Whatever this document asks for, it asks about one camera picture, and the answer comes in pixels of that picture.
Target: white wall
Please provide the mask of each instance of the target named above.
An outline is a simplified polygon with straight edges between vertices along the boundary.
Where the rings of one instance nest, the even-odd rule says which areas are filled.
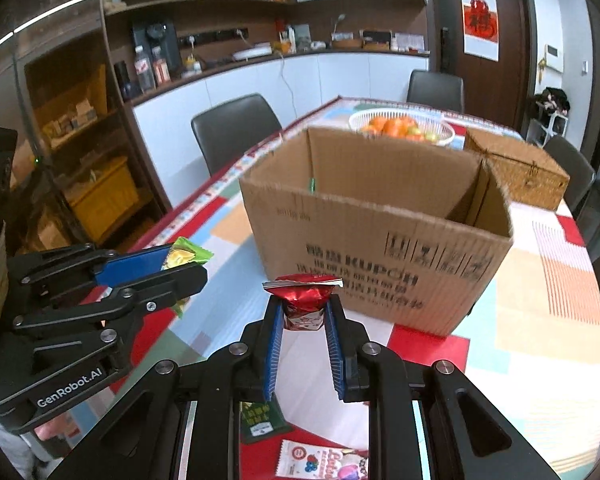
[[[562,89],[569,98],[571,111],[565,138],[580,149],[589,117],[591,86],[593,83],[593,40],[591,21],[585,0],[559,0],[562,15],[564,43],[564,73]],[[582,63],[589,63],[589,71],[582,73]]]
[[[559,0],[534,0],[536,4],[536,27],[538,29],[538,61],[544,57],[544,46],[550,44],[563,50],[562,20]],[[536,71],[536,93],[547,86],[561,88],[562,75],[555,70],[546,69],[542,74],[542,83],[538,82]]]

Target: plastic bottle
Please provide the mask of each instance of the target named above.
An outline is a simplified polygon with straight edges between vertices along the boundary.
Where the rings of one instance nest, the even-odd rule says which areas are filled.
[[[171,81],[171,76],[169,75],[169,69],[167,67],[167,61],[162,56],[162,50],[159,46],[154,46],[151,52],[154,55],[155,83],[158,86],[161,86]]]
[[[149,56],[142,50],[142,45],[136,46],[136,74],[138,74],[138,83],[142,93],[155,89],[154,71],[151,68]]]

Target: cardboard box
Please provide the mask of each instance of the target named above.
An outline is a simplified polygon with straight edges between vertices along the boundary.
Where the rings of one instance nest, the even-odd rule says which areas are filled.
[[[433,334],[460,323],[512,245],[506,192],[472,153],[309,128],[240,187],[269,279],[337,274],[344,307]]]

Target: person's leg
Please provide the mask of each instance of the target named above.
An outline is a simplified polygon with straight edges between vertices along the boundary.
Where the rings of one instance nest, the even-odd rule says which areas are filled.
[[[25,480],[33,480],[35,457],[19,436],[9,433],[0,425],[0,448]]]

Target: coffee machine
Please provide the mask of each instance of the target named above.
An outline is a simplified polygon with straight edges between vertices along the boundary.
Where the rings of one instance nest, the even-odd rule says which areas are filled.
[[[170,74],[174,76],[179,72],[182,66],[182,58],[178,50],[176,29],[173,27],[171,20],[133,23],[132,31],[134,43],[136,46],[141,45],[142,50],[149,55],[151,60],[154,60],[152,48],[159,46]]]

